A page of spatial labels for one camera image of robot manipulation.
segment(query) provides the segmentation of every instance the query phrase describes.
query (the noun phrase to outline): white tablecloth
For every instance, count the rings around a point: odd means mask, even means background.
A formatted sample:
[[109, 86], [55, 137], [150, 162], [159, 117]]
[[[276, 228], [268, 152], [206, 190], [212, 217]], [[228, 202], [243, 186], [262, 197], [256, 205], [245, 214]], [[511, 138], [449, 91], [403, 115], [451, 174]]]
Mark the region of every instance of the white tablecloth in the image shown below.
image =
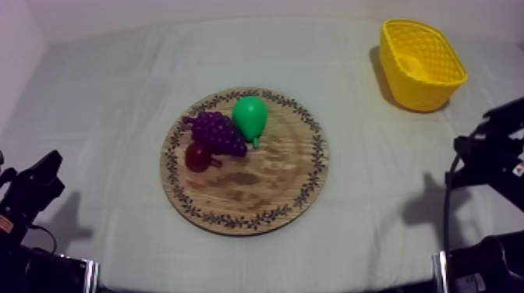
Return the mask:
[[[59, 252], [101, 262], [110, 287], [340, 292], [421, 281], [441, 248], [452, 139], [487, 109], [524, 95], [524, 52], [446, 32], [469, 81], [444, 110], [415, 114], [381, 92], [379, 29], [364, 20], [230, 19], [53, 45], [0, 148], [6, 165], [19, 169], [61, 152], [65, 192], [37, 222], [56, 233]], [[252, 238], [193, 226], [167, 201], [159, 178], [172, 123], [200, 98], [236, 86], [303, 103], [331, 151], [315, 204], [288, 226]], [[488, 187], [457, 192], [454, 202], [454, 247], [524, 225]], [[35, 232], [26, 243], [50, 242]]]

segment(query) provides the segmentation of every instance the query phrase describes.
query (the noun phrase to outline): round wooden board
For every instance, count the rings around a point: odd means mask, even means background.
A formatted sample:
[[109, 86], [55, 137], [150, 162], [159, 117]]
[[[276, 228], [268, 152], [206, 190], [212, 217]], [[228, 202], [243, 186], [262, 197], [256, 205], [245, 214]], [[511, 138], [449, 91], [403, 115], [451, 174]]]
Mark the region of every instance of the round wooden board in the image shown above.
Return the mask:
[[184, 163], [191, 132], [182, 117], [165, 138], [160, 159], [162, 185], [174, 208], [191, 223], [223, 235], [257, 235], [297, 218], [317, 198], [328, 172], [328, 145], [313, 116], [295, 100], [273, 90], [242, 87], [212, 94], [183, 116], [220, 111], [231, 117], [245, 96], [269, 110], [259, 148], [243, 158], [214, 156], [220, 168], [193, 173]]

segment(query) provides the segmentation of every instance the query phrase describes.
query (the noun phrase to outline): purple grapes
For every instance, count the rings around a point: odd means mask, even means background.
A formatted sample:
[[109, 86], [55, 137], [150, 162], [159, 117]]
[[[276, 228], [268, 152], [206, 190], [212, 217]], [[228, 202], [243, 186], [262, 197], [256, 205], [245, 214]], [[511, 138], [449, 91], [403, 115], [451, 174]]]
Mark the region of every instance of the purple grapes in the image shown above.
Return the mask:
[[191, 138], [209, 148], [213, 154], [245, 157], [247, 147], [244, 139], [228, 116], [221, 112], [201, 112], [196, 118], [184, 117], [191, 124]]

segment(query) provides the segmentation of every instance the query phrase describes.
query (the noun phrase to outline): yellow basket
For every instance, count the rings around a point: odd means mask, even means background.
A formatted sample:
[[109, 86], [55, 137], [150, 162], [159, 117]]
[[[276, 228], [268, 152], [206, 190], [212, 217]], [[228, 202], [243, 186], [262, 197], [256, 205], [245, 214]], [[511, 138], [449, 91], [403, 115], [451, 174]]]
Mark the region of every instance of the yellow basket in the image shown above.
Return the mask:
[[380, 59], [393, 97], [414, 111], [435, 111], [468, 79], [443, 33], [409, 19], [382, 24]]

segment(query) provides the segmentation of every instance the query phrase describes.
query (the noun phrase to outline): plastic pear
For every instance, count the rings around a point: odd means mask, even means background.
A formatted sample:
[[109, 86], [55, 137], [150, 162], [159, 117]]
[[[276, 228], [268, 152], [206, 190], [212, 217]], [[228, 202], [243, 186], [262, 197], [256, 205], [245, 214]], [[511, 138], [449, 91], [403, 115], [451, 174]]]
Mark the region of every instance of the plastic pear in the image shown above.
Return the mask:
[[243, 97], [233, 107], [233, 122], [244, 138], [258, 148], [258, 138], [267, 121], [267, 107], [258, 97]]

